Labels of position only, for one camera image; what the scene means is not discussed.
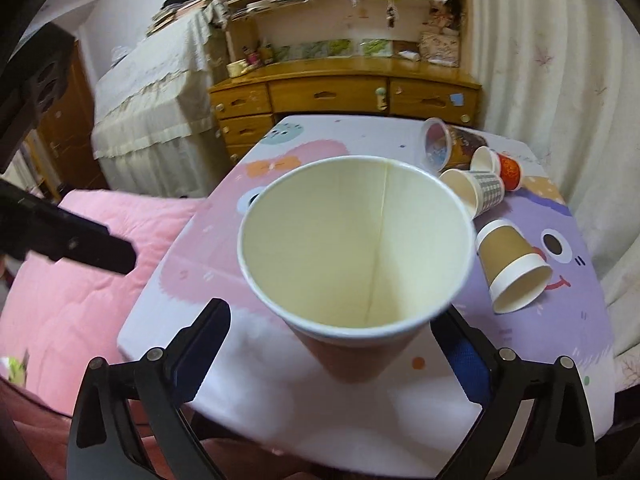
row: screw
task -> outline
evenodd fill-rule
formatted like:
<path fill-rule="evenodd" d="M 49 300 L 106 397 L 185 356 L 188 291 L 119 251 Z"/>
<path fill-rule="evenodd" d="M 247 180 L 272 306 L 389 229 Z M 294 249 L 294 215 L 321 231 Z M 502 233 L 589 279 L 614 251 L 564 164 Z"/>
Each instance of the screw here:
<path fill-rule="evenodd" d="M 162 357 L 162 349 L 161 348 L 152 348 L 149 352 L 146 353 L 146 358 L 150 361 L 158 361 L 159 358 Z"/>
<path fill-rule="evenodd" d="M 574 367 L 574 360 L 571 359 L 570 357 L 567 357 L 566 355 L 563 355 L 560 358 L 560 364 L 565 368 L 573 368 Z"/>
<path fill-rule="evenodd" d="M 504 361 L 513 361 L 516 359 L 517 355 L 516 352 L 514 352 L 513 350 L 511 350 L 511 348 L 500 348 L 500 351 L 498 352 L 498 355 L 504 360 Z"/>
<path fill-rule="evenodd" d="M 100 368 L 102 366 L 103 362 L 104 362 L 103 358 L 94 357 L 93 359 L 91 359 L 89 361 L 89 368 L 91 368 L 91 370 L 97 370 L 98 368 Z"/>

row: orange bow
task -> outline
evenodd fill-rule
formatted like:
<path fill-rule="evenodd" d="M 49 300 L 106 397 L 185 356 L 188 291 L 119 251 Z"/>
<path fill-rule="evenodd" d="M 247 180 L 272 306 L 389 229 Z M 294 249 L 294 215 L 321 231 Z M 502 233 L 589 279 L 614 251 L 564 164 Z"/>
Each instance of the orange bow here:
<path fill-rule="evenodd" d="M 265 176 L 272 170 L 290 171 L 302 166 L 302 162 L 296 156 L 289 155 L 275 160 L 256 160 L 246 165 L 246 174 L 249 178 Z"/>

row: cartoon tablecloth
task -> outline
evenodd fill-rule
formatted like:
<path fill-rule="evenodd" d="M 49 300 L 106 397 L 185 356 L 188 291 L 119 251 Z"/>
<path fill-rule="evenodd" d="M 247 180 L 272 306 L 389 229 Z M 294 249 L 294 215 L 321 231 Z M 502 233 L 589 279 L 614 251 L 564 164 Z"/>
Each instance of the cartoon tablecloth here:
<path fill-rule="evenodd" d="M 223 298 L 232 308 L 231 329 L 193 401 L 196 410 L 258 442 L 318 463 L 389 476 L 435 476 L 480 406 L 466 399 L 431 331 L 424 330 L 376 380 L 338 383 L 254 296 L 236 257 L 242 216 L 267 184 L 302 164 L 347 154 L 424 167 L 420 126 L 420 121 L 357 116 L 281 121 L 220 183 L 174 242 L 121 330 L 119 348 L 139 359 L 147 349 L 167 345 L 210 298 Z M 497 316 L 476 261 L 454 305 L 497 348 L 508 346 L 523 359 L 542 362 L 571 356 L 584 383 L 594 432 L 601 436 L 613 414 L 613 336 L 587 249 L 530 149 L 483 135 L 492 148 L 517 158 L 526 177 L 520 190 L 477 222 L 513 221 L 554 274 L 533 304 Z M 525 421 L 526 413 L 516 424 L 523 428 Z M 494 470 L 507 467 L 516 443 L 508 441 Z"/>

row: pink quilt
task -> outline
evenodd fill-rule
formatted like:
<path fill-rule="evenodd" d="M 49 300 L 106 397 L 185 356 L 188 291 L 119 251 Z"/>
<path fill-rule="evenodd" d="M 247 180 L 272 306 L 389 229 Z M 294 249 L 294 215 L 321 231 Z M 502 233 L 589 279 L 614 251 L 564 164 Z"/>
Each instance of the pink quilt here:
<path fill-rule="evenodd" d="M 89 360 L 122 361 L 116 338 L 142 288 L 202 200 L 73 191 L 61 206 L 133 242 L 127 276 L 30 254 L 0 316 L 0 356 L 30 358 L 26 387 L 71 414 Z"/>

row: cabinet door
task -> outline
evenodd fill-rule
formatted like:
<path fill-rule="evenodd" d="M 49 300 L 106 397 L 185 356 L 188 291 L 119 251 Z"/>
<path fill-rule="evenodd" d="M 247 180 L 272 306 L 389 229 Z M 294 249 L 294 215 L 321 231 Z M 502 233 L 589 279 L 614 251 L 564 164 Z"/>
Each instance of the cabinet door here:
<path fill-rule="evenodd" d="M 271 82 L 269 91 L 274 112 L 376 113 L 386 109 L 378 107 L 376 95 L 376 91 L 386 95 L 384 77 L 301 77 Z"/>
<path fill-rule="evenodd" d="M 108 187 L 100 164 L 94 160 L 93 128 L 94 98 L 84 77 L 76 43 L 65 94 L 46 111 L 37 127 L 50 160 L 66 186 L 77 189 Z"/>
<path fill-rule="evenodd" d="M 250 115 L 220 121 L 220 130 L 227 144 L 255 144 L 272 126 L 271 115 Z"/>
<path fill-rule="evenodd" d="M 247 85 L 209 94 L 216 117 L 228 119 L 271 112 L 266 85 Z"/>
<path fill-rule="evenodd" d="M 392 115 L 429 119 L 471 126 L 478 104 L 478 91 L 461 86 L 393 78 L 390 83 Z"/>
<path fill-rule="evenodd" d="M 234 144 L 233 146 L 227 146 L 226 150 L 229 152 L 231 163 L 235 166 L 254 146 L 255 144 Z"/>

